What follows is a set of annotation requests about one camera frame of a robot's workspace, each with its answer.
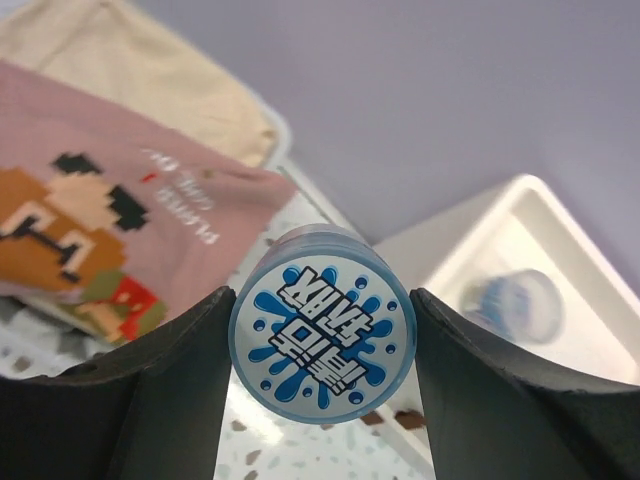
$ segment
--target black holder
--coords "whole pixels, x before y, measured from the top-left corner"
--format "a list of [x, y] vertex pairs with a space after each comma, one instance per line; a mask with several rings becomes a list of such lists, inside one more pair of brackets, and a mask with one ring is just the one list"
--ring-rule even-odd
[[425, 290], [411, 300], [438, 480], [640, 478], [640, 388], [528, 353]]
[[56, 378], [0, 378], [3, 480], [211, 480], [235, 294]]
[[[416, 362], [438, 480], [640, 479], [640, 389], [543, 360], [424, 290]], [[0, 378], [0, 478], [211, 480], [235, 294], [56, 378]]]

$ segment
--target blurry round container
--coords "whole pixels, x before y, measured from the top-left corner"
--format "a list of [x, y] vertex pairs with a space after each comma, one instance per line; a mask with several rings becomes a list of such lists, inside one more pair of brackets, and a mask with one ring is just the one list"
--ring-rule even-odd
[[467, 292], [464, 315], [514, 343], [548, 343], [564, 320], [560, 292], [542, 272], [495, 277]]
[[416, 349], [406, 290], [358, 236], [308, 225], [260, 260], [231, 314], [238, 377], [269, 410], [338, 423], [369, 413], [404, 380]]

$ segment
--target purple background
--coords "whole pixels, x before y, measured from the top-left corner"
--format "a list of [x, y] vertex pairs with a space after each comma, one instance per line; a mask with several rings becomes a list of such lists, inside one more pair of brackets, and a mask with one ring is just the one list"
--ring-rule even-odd
[[260, 91], [371, 241], [542, 177], [640, 286], [635, 0], [138, 0]]

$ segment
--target cream cloth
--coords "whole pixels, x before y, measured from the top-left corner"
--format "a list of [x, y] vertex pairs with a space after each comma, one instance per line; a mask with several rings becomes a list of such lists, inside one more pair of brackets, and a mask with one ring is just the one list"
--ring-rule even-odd
[[242, 84], [124, 0], [34, 0], [0, 22], [0, 59], [118, 103], [250, 167], [276, 142]]

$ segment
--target blue cap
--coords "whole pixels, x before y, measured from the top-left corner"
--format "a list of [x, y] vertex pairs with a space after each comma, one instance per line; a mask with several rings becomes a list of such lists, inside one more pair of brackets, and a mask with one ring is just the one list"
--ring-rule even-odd
[[231, 314], [238, 377], [266, 408], [302, 423], [374, 410], [415, 355], [406, 290], [368, 246], [335, 237], [289, 242], [265, 256]]

